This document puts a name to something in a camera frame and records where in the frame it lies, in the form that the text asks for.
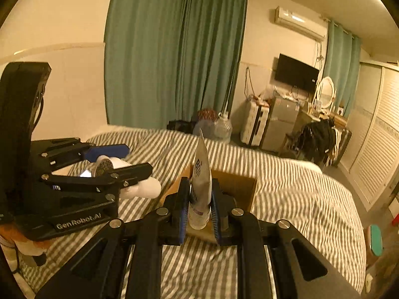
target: wardrobe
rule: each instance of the wardrobe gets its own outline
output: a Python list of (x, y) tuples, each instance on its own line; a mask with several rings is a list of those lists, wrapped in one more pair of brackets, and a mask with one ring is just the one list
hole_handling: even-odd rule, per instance
[(398, 183), (399, 67), (360, 62), (353, 97), (347, 124), (352, 137), (340, 168), (368, 211)]

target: bed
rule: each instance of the bed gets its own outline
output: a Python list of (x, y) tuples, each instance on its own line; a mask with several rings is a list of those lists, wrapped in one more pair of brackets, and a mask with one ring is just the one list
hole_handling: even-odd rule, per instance
[[(161, 195), (194, 159), (195, 136), (167, 130), (109, 130), (89, 141), (127, 144), (130, 154), (126, 160), (149, 162), (154, 168), (152, 176), (161, 183)], [(289, 220), (361, 292), (366, 270), (363, 229), (352, 195), (344, 186), (308, 163), (211, 140), (205, 143), (212, 168), (257, 179), (251, 212), (258, 219)], [(91, 165), (77, 163), (69, 174), (78, 175)], [(123, 200), (119, 217), (125, 222), (136, 220), (158, 206), (158, 199)], [(37, 292), (102, 226), (58, 238), (40, 268), (22, 262), (21, 271), (31, 288)], [(235, 247), (222, 249), (188, 236), (180, 247), (164, 246), (162, 256), (162, 298), (236, 298)]]

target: cardboard box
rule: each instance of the cardboard box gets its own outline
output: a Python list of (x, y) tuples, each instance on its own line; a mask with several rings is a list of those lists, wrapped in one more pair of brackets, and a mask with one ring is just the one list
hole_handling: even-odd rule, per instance
[[(191, 178), (193, 173), (193, 166), (190, 165), (183, 170), (183, 172), (178, 176), (178, 178), (173, 182), (167, 192), (161, 197), (161, 205), (164, 203), (167, 195), (176, 193), (179, 190), (180, 180), (182, 177), (186, 176)], [(212, 178), (217, 178), (219, 181), (220, 188), (222, 191), (228, 195), (234, 197), (237, 207), (244, 209), (245, 211), (250, 211), (252, 207), (253, 196), (256, 190), (256, 178), (251, 178), (249, 176), (235, 175), (227, 172), (222, 172), (218, 170), (211, 169)], [(187, 234), (198, 237), (204, 241), (209, 241), (211, 243), (216, 243), (215, 236), (212, 227), (212, 218), (204, 229), (196, 230), (192, 229), (187, 222)]]

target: air conditioner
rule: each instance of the air conditioner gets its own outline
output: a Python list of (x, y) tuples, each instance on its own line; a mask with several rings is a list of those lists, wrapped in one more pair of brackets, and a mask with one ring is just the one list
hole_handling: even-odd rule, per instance
[(284, 10), (280, 6), (276, 9), (275, 23), (298, 31), (317, 41), (323, 41), (327, 37), (326, 27), (306, 19), (299, 14)]

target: teal stool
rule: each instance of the teal stool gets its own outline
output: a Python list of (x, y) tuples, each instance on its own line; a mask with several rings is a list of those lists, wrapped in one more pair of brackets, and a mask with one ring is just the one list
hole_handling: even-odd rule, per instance
[(372, 266), (382, 255), (381, 230), (377, 225), (370, 225), (364, 229), (364, 240), (366, 241), (366, 268)]

